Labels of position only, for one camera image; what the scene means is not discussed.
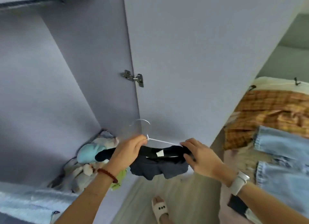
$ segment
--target forearm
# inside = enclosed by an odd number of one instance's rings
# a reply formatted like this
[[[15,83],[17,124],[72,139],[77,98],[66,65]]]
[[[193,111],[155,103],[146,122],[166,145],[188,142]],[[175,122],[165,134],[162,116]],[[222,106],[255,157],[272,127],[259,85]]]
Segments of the forearm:
[[[230,187],[237,176],[237,173],[225,164],[222,164],[216,171],[217,179]],[[248,182],[238,193],[239,198],[252,210],[263,224],[273,223],[300,223],[308,224],[309,220],[269,195],[253,183]]]
[[[112,166],[104,167],[114,176],[119,171],[115,171]],[[56,224],[91,224],[95,219],[98,208],[106,195],[113,179],[108,175],[99,173],[92,183],[80,194],[79,197],[63,212]]]

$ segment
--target smartwatch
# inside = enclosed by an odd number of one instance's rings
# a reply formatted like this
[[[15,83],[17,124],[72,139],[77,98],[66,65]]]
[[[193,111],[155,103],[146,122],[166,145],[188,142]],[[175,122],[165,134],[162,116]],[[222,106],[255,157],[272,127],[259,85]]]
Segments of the smartwatch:
[[[233,195],[237,195],[241,188],[247,184],[247,181],[250,179],[248,175],[244,172],[239,171],[237,173],[236,179],[233,181],[232,185],[230,186],[230,191]]]

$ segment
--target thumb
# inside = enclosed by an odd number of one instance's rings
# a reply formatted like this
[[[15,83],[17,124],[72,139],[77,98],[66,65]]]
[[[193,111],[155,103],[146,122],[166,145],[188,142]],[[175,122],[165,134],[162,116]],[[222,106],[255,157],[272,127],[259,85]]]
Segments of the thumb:
[[[140,141],[140,142],[138,142],[138,143],[136,144],[134,150],[138,153],[139,150],[141,149],[141,146],[142,146],[142,145],[146,145],[147,142],[148,142],[148,140],[146,140],[146,139],[145,139],[145,140],[142,140],[142,141]]]
[[[192,159],[191,156],[189,156],[188,154],[184,154],[183,157],[185,158],[186,162],[192,167],[192,169],[194,170],[194,167],[196,165],[196,162]]]

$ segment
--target leg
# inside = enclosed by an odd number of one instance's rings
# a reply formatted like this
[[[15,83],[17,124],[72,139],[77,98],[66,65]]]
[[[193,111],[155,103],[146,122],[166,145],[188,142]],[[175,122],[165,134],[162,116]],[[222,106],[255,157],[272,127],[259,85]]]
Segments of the leg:
[[[155,205],[156,203],[160,203],[160,202],[163,202],[164,200],[159,197],[159,196],[156,196],[155,198],[153,198],[153,204]],[[162,214],[161,217],[160,217],[160,223],[161,224],[174,224],[174,222],[172,222],[170,220],[170,218],[168,217],[168,214]]]

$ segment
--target white slipper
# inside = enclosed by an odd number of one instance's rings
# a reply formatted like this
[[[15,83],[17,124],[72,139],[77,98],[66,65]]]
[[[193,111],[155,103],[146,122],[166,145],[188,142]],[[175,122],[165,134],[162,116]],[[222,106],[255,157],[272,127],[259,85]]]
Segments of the white slipper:
[[[152,210],[157,219],[158,224],[160,224],[160,217],[162,214],[168,214],[168,207],[165,202],[159,202],[154,205],[153,200],[151,200]]]

